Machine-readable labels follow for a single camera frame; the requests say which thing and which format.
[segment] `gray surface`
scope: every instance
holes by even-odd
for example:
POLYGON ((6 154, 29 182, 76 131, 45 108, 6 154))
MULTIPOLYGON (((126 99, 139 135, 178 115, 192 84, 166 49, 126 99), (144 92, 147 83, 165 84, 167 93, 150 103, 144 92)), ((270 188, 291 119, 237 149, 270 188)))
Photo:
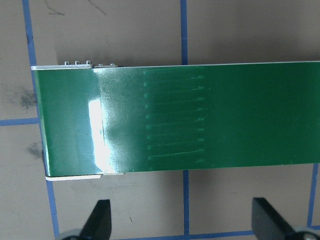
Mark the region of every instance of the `gray surface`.
POLYGON ((318 0, 188 0, 189 64, 319 60, 318 0))
POLYGON ((37 116, 20 0, 1 1, 0 120, 37 116))
POLYGON ((179 0, 31 0, 38 65, 181 64, 179 0))
POLYGON ((111 239, 183 235, 181 171, 126 173, 53 184, 60 232, 82 228, 100 199, 110 199, 111 239))
POLYGON ((0 126, 0 239, 53 239, 39 126, 0 126))
POLYGON ((311 172, 311 164, 190 171, 190 233, 251 230, 253 197, 265 197, 289 223, 305 226, 311 172))
MULTIPOLYGON (((187 4, 190 64, 320 60, 318 0, 187 4)), ((31 0, 30 12, 39 65, 181 63, 179 0, 31 0)), ((0 20, 0 120, 34 118, 21 1, 1 1, 0 20)), ((0 126, 0 239, 53 239, 39 141, 37 125, 0 126)), ((250 230, 253 196, 306 225, 311 174, 311 165, 190 171, 190 232, 250 230)), ((96 201, 110 198, 112 239, 181 235, 182 184, 180 171, 56 182, 60 231, 81 228, 96 201)), ((319 202, 320 184, 314 225, 319 202)))

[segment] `metal plate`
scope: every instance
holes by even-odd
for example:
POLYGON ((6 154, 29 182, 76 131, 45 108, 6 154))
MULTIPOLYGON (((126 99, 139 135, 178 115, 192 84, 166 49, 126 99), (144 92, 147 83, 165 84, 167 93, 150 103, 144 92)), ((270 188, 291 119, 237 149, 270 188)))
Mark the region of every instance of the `metal plate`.
POLYGON ((48 66, 31 66, 31 70, 65 70, 65 69, 92 69, 92 64, 65 64, 48 66))
POLYGON ((50 177, 319 161, 320 62, 34 75, 50 177))

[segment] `blue tape line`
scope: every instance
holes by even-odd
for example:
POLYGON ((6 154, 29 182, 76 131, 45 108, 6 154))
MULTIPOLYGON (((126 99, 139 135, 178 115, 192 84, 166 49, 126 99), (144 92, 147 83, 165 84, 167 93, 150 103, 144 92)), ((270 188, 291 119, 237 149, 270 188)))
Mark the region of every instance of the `blue tape line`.
MULTIPOLYGON (((216 232, 216 233, 205 233, 205 234, 193 234, 190 235, 190 239, 215 239, 223 237, 237 237, 237 236, 251 236, 254 235, 253 231, 228 231, 228 232, 216 232)), ((139 238, 128 238, 118 240, 183 240, 184 235, 177 236, 156 236, 156 237, 139 237, 139 238)))
POLYGON ((154 236, 154 237, 139 237, 139 238, 126 238, 126 239, 118 239, 118 240, 183 240, 184 235, 177 236, 154 236))
POLYGON ((58 216, 57 216, 57 208, 56 208, 56 200, 55 200, 55 192, 52 181, 46 181, 46 189, 48 191, 50 212, 51 212, 51 220, 53 225, 53 233, 56 238, 59 236, 59 224, 58 224, 58 216))
POLYGON ((182 65, 188 65, 187 0, 180 0, 180 17, 181 17, 181 61, 182 61, 182 65))
POLYGON ((309 226, 309 228, 311 228, 311 229, 313 229, 313 230, 320 230, 320 225, 309 226))
POLYGON ((312 218, 314 215, 316 186, 317 186, 317 175, 318 175, 318 163, 315 163, 313 164, 313 168, 312 168, 309 208, 308 208, 308 217, 307 217, 307 223, 306 223, 307 227, 312 226, 312 218))
POLYGON ((190 239, 215 239, 222 237, 237 237, 237 236, 250 236, 254 235, 253 231, 229 231, 217 233, 205 233, 190 235, 190 239))
MULTIPOLYGON (((37 60, 36 60, 36 51, 35 51, 35 44, 34 44, 34 35, 33 35, 33 31, 32 31, 32 22, 31 22, 29 1, 22 0, 22 6, 23 6, 23 15, 24 15, 25 34, 26 34, 26 39, 27 39, 29 63, 30 63, 30 66, 36 66, 37 60)), ((31 79, 32 79, 34 95, 35 95, 35 97, 37 97, 35 76, 32 71, 31 71, 31 79)), ((37 112, 38 119, 39 119, 38 106, 36 106, 36 112, 37 112)), ((58 217, 57 217, 55 193, 54 193, 54 188, 53 188, 52 182, 46 181, 46 188, 47 188, 48 198, 49 198, 53 233, 54 233, 54 237, 56 238, 59 236, 60 233, 59 233, 59 224, 58 224, 58 217)))
POLYGON ((189 215, 189 170, 183 171, 183 228, 185 239, 189 239, 190 215, 189 215))
POLYGON ((0 120, 0 126, 27 125, 27 124, 38 124, 38 123, 39 123, 39 118, 37 117, 0 120))

